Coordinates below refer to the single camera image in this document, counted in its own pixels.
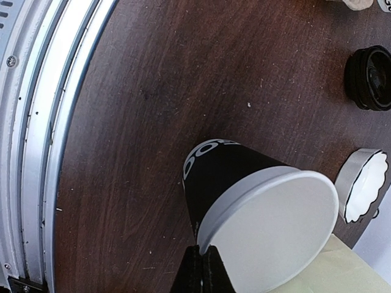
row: wood grain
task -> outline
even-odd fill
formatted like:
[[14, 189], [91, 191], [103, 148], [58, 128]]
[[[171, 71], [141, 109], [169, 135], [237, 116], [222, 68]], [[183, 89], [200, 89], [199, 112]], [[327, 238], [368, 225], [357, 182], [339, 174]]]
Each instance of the wood grain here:
[[[390, 114], [358, 109], [343, 90], [350, 54], [391, 49], [390, 22], [375, 6], [322, 0], [120, 1], [68, 138], [57, 291], [169, 291], [194, 243], [182, 163], [203, 140], [331, 180], [358, 148], [390, 152]], [[338, 222], [337, 236], [353, 246], [377, 204], [361, 223]]]

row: beige object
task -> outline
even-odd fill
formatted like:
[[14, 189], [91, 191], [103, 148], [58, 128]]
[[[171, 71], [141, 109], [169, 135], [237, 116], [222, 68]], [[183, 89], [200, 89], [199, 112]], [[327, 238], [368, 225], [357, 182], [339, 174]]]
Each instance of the beige object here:
[[372, 6], [373, 0], [327, 0], [344, 2], [351, 10], [364, 10]]
[[322, 252], [296, 278], [271, 293], [391, 293], [391, 286], [332, 235]]

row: black lid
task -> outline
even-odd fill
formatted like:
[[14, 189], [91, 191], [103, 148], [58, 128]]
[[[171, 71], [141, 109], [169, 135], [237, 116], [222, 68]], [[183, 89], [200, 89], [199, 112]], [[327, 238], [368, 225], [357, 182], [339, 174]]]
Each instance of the black lid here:
[[391, 109], [391, 54], [382, 46], [356, 51], [346, 64], [347, 95], [361, 109]]

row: small white dish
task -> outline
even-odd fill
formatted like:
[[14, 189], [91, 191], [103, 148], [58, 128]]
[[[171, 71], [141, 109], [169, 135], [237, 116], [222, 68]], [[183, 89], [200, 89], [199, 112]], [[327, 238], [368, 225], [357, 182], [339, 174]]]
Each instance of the small white dish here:
[[376, 201], [386, 181], [387, 154], [381, 150], [361, 149], [354, 152], [335, 181], [340, 215], [346, 223], [356, 222]]

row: paper cup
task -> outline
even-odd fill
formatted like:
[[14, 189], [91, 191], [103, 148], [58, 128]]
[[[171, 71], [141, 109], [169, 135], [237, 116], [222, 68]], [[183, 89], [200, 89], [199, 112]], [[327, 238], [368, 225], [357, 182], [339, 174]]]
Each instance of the paper cup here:
[[378, 2], [384, 12], [391, 12], [391, 0], [378, 0]]
[[337, 191], [324, 175], [230, 140], [193, 149], [183, 185], [201, 254], [217, 247], [237, 293], [268, 292], [294, 278], [337, 220]]

